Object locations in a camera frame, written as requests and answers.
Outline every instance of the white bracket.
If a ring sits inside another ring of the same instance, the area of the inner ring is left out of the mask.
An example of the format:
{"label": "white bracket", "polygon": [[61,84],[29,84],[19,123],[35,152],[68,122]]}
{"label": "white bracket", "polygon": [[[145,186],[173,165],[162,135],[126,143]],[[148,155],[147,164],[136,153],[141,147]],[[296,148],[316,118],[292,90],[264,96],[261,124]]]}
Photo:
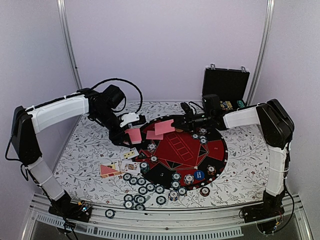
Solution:
{"label": "white bracket", "polygon": [[136,122],[140,119],[139,114],[135,113],[135,112],[129,112],[127,114],[124,114],[121,117],[122,122],[120,123],[120,127],[124,127],[127,124]]}

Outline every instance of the poker table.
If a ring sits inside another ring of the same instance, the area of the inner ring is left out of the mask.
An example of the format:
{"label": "poker table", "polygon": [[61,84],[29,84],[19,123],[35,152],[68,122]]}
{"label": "poker table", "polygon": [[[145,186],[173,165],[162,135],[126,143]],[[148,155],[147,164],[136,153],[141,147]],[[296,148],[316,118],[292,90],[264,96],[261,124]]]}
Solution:
{"label": "poker table", "polygon": [[[124,111],[134,112],[138,106],[138,102],[128,102]],[[143,195],[145,208],[215,208],[261,201],[268,181],[269,151],[258,126],[225,131],[208,128],[204,134],[205,144],[180,130],[165,133],[163,140],[146,139],[146,132],[152,130],[155,123],[183,113],[180,102],[144,102],[142,105],[140,114],[145,115],[148,122],[136,126],[141,130],[143,142],[136,145],[139,156],[134,161],[147,162],[150,169],[136,177],[144,178],[146,184],[165,188],[161,194],[148,191]],[[149,151],[150,144],[156,145],[155,151]],[[123,208],[124,197],[136,196],[141,186],[124,180],[123,174],[101,178],[100,164],[117,163],[128,150],[113,145],[107,129],[83,116],[70,135],[53,174],[75,200]],[[152,156],[157,157],[156,162],[151,162]],[[214,173],[208,172],[209,167],[214,167]],[[202,178],[185,183],[185,176],[195,177],[197,171],[203,173]],[[187,189],[187,194],[175,201],[169,200],[173,173],[180,174],[179,183]],[[204,187],[210,191],[207,196],[201,195]],[[165,204],[157,204],[159,196],[166,198]]]}
{"label": "poker table", "polygon": [[[215,128],[198,128],[193,134],[176,129],[165,133],[163,140],[146,139],[148,131],[155,130],[155,124],[178,119],[179,115],[155,118],[140,127],[142,143],[135,146],[139,156],[136,162],[147,162],[149,170],[143,177],[166,189],[173,188],[173,174],[178,173],[180,186],[188,190],[204,187],[214,181],[225,169],[228,160],[227,145]],[[191,177],[187,182],[185,176]]]}

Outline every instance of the pink card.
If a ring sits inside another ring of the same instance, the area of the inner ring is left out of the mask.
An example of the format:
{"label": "pink card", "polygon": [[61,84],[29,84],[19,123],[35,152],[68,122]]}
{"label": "pink card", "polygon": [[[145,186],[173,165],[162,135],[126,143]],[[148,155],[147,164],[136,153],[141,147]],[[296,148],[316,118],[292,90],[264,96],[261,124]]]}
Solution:
{"label": "pink card", "polygon": [[140,144],[142,141],[140,128],[129,128],[124,131],[126,134],[129,134],[132,144]]}
{"label": "pink card", "polygon": [[145,139],[147,139],[147,140],[163,140],[164,135],[163,134],[156,135],[155,131],[147,131]]}
{"label": "pink card", "polygon": [[174,122],[174,120],[171,119],[171,120],[168,120],[168,121],[161,121],[161,122],[155,123],[154,124],[155,135],[174,132],[175,128],[173,126],[171,126],[171,124],[173,122]]}

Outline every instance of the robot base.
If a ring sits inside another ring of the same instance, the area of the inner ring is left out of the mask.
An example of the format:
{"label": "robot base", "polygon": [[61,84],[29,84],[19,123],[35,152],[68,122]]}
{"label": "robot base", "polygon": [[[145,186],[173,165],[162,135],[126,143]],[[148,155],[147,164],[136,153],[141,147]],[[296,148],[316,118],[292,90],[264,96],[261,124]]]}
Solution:
{"label": "robot base", "polygon": [[283,190],[277,196],[272,196],[266,191],[263,192],[263,203],[246,206],[241,209],[243,219],[245,223],[259,221],[263,219],[272,218],[280,214],[284,214],[285,210],[282,205],[282,199],[285,196],[285,190]]}
{"label": "robot base", "polygon": [[[74,207],[74,208],[79,207],[78,204],[76,204],[76,203],[70,203],[70,206]],[[92,209],[89,208],[86,212],[80,211],[77,215],[73,215],[73,216],[66,215],[65,217],[67,219],[72,219],[72,220],[77,220],[80,222],[88,223],[89,219],[91,217],[91,212],[92,212]],[[53,206],[49,207],[49,213],[52,215],[62,217],[61,214]]]}

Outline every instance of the open black box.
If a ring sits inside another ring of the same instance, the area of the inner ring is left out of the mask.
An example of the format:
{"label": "open black box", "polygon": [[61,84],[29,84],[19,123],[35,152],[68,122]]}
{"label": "open black box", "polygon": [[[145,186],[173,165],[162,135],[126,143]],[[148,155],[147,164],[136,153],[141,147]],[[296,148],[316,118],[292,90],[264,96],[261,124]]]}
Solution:
{"label": "open black box", "polygon": [[250,73],[242,66],[241,70],[216,68],[214,64],[204,72],[202,101],[208,96],[219,96],[222,110],[245,107],[243,97]]}

